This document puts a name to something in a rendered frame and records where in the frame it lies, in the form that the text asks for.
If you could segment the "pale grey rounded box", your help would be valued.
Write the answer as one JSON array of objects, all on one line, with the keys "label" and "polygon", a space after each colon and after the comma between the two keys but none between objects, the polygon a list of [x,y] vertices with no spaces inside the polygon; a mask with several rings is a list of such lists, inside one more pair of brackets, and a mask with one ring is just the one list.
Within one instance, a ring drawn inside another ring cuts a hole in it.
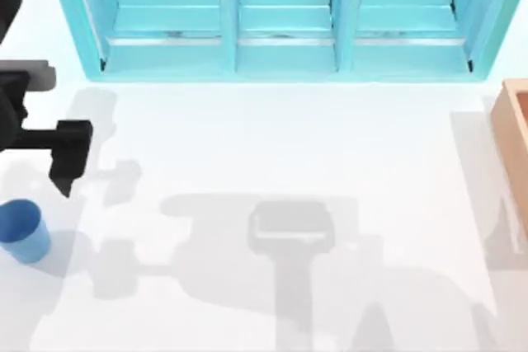
[{"label": "pale grey rounded box", "polygon": [[0,60],[0,72],[28,72],[29,92],[47,92],[57,84],[55,68],[47,60]]}]

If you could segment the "blue cup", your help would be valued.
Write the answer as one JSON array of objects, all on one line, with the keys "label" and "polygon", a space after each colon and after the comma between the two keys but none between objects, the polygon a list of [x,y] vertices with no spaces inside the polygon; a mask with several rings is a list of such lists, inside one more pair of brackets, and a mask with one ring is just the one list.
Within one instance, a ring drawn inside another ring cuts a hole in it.
[{"label": "blue cup", "polygon": [[36,263],[49,251],[50,233],[40,207],[28,199],[0,204],[0,247],[23,264]]}]

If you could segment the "light blue rack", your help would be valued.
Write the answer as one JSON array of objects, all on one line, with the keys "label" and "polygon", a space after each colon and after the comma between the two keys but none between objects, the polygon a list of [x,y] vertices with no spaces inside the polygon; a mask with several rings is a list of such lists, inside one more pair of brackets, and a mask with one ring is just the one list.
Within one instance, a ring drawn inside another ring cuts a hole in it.
[{"label": "light blue rack", "polygon": [[471,82],[520,0],[59,0],[94,82]]}]

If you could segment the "salmon-coloured shallow box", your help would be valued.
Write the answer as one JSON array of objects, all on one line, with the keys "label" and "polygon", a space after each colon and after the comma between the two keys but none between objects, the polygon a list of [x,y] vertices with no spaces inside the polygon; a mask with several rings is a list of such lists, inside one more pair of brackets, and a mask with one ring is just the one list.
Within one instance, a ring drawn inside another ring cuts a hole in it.
[{"label": "salmon-coloured shallow box", "polygon": [[490,120],[517,216],[528,241],[528,78],[502,81]]}]

